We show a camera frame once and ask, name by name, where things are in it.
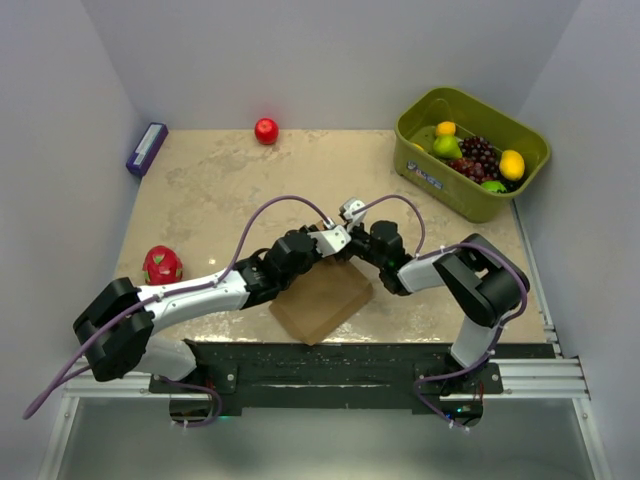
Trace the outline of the brown cardboard box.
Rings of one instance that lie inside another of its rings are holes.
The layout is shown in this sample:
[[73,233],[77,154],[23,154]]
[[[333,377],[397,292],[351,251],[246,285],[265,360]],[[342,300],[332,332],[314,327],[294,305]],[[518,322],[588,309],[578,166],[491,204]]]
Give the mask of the brown cardboard box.
[[373,297],[372,282],[351,262],[325,258],[269,306],[295,340],[312,346],[325,340]]

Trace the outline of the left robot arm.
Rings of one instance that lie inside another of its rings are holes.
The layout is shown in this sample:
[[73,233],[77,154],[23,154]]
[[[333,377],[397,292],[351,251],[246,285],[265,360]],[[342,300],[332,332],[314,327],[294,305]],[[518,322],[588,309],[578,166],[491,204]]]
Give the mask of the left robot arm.
[[158,332],[210,313],[239,311],[274,300],[314,264],[351,242],[341,225],[303,227],[278,238],[264,254],[235,261],[216,274],[172,285],[136,287],[111,281],[74,321],[94,379],[107,382],[141,370]]

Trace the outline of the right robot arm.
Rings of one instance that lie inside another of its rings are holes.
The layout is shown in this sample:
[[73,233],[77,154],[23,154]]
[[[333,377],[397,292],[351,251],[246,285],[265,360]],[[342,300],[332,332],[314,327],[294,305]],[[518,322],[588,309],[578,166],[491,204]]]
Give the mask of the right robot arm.
[[408,296],[445,287],[464,313],[459,334],[449,351],[450,364],[433,377],[459,393],[481,380],[480,367],[490,358],[502,332],[527,307],[530,283],[526,274],[480,234],[437,251],[411,256],[394,222],[358,226],[340,251],[378,269],[383,286],[393,295]]

